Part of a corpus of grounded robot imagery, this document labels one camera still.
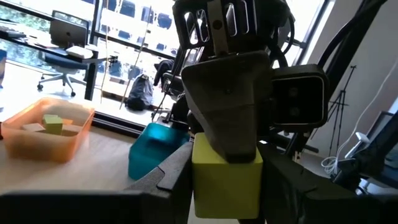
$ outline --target white cable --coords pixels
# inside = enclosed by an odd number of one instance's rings
[[[388,80],[388,78],[391,76],[391,74],[394,72],[394,70],[396,69],[398,65],[398,58],[396,59],[396,62],[394,64],[394,66],[391,68],[389,74],[384,78],[384,81],[381,83],[381,86],[379,88],[379,90],[377,91],[376,95],[374,96],[373,100],[368,104],[368,106],[365,108],[365,110],[361,113],[361,115],[359,116],[358,120],[356,121],[355,127],[353,132],[351,133],[351,135],[348,137],[347,141],[345,141],[337,150],[337,154],[336,156],[330,156],[327,157],[326,159],[322,160],[321,162],[321,166],[325,168],[325,172],[327,174],[331,174],[332,172],[334,172],[334,174],[337,174],[337,165],[338,165],[338,158],[339,155],[341,153],[341,151],[343,150],[343,148],[348,144],[349,140],[351,139],[351,137],[355,134],[356,129],[358,127],[359,122],[361,121],[362,116],[365,114],[365,112],[369,109],[369,107],[373,104],[373,102],[376,100],[376,98],[379,96],[381,90],[383,89],[384,84],[386,83],[386,81]]]

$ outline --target tripod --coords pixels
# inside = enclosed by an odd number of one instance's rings
[[[333,116],[333,114],[335,115],[335,123],[333,125],[333,133],[331,135],[331,141],[330,141],[330,147],[329,147],[329,156],[331,154],[331,149],[333,147],[333,140],[335,139],[335,132],[336,132],[336,127],[337,127],[337,120],[340,118],[339,124],[338,124],[338,134],[337,134],[337,149],[340,145],[340,132],[341,132],[341,123],[343,122],[343,112],[344,112],[344,107],[345,106],[349,106],[345,103],[346,100],[346,89],[348,86],[349,81],[351,80],[351,77],[354,73],[354,70],[356,69],[356,65],[350,66],[351,68],[351,73],[349,74],[349,77],[347,79],[347,82],[344,86],[344,88],[342,90],[340,90],[337,98],[334,101],[331,101],[332,105],[328,110],[328,121],[330,120],[330,118]],[[315,134],[317,133],[318,129],[316,129],[313,134],[311,139],[313,139],[313,137],[315,136]]]

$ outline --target white device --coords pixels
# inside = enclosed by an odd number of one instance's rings
[[[73,46],[73,47],[68,48],[67,54],[74,56],[74,57],[82,58],[82,59],[88,59],[88,58],[93,57],[92,51],[90,51],[88,49],[84,49],[83,47],[79,47],[79,46]]]
[[[361,132],[357,132],[357,133],[355,133],[355,135],[358,138],[359,142],[356,143],[356,145],[345,155],[345,157],[344,157],[345,159],[349,159],[351,156],[353,156],[353,154],[355,153],[355,151],[357,150],[359,145],[361,145],[362,143],[365,143],[365,144],[371,143],[365,134],[363,134]]]

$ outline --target black backpack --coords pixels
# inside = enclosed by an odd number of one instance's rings
[[[139,75],[132,84],[126,106],[132,110],[142,111],[150,108],[154,90],[147,75]]]

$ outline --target computer monitor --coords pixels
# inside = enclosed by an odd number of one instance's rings
[[[380,133],[380,131],[385,127],[385,125],[391,120],[394,114],[382,111],[380,112],[377,119],[374,121],[371,129],[367,133],[367,137],[370,142],[374,141],[374,138]],[[369,144],[362,143],[358,146],[356,151],[361,151],[365,149]]]
[[[50,23],[51,41],[60,47],[77,45],[85,47],[87,41],[87,28],[53,18]]]
[[[356,152],[369,150],[371,162],[368,162],[366,169],[377,167],[379,161],[384,159],[382,171],[378,175],[371,177],[383,184],[398,189],[398,114],[392,114],[385,111],[380,112],[372,128],[368,132],[369,144],[362,143],[358,146]]]

